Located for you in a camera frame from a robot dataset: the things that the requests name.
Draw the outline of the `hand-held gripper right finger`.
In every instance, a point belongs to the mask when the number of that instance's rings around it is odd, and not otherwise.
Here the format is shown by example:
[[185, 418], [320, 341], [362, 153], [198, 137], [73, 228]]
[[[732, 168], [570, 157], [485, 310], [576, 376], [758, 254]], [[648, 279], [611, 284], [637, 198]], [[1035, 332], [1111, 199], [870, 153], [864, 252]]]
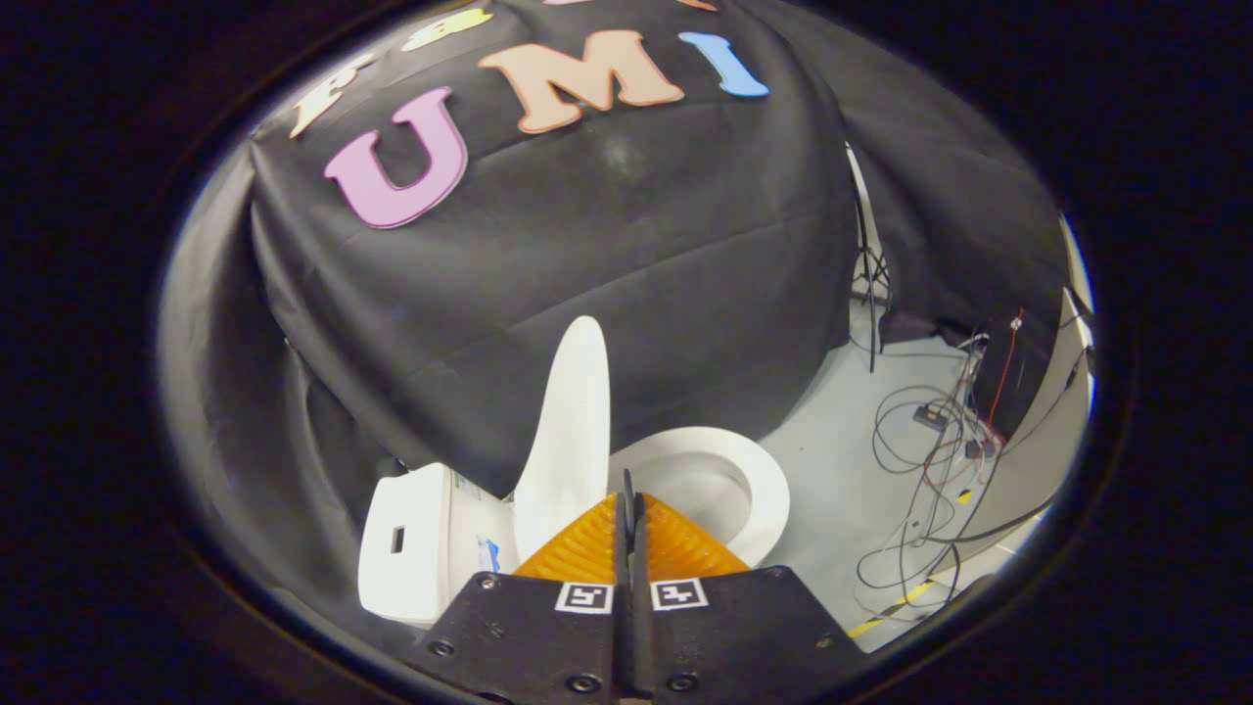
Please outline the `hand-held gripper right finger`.
[[650, 563], [680, 513], [634, 498], [632, 691], [654, 704], [809, 704], [860, 677], [867, 652], [784, 566], [663, 579]]

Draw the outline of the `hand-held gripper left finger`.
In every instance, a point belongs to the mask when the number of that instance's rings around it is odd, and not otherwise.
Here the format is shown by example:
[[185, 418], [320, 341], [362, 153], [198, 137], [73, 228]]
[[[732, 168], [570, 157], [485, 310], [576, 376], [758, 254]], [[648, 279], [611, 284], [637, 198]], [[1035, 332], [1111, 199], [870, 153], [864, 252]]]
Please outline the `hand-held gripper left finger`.
[[465, 697], [613, 704], [632, 692], [621, 500], [604, 468], [524, 470], [514, 498], [449, 468], [403, 478], [403, 624], [417, 672]]

